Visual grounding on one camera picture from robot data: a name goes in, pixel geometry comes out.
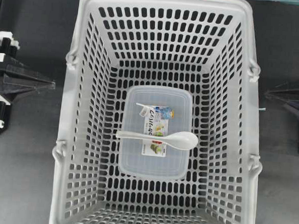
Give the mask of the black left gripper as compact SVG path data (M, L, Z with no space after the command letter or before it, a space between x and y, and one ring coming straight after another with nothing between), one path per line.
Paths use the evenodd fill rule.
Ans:
M13 34L0 31L0 134L8 128L10 104L26 96L56 88L56 82L9 56L14 56L18 50L19 42L14 40Z

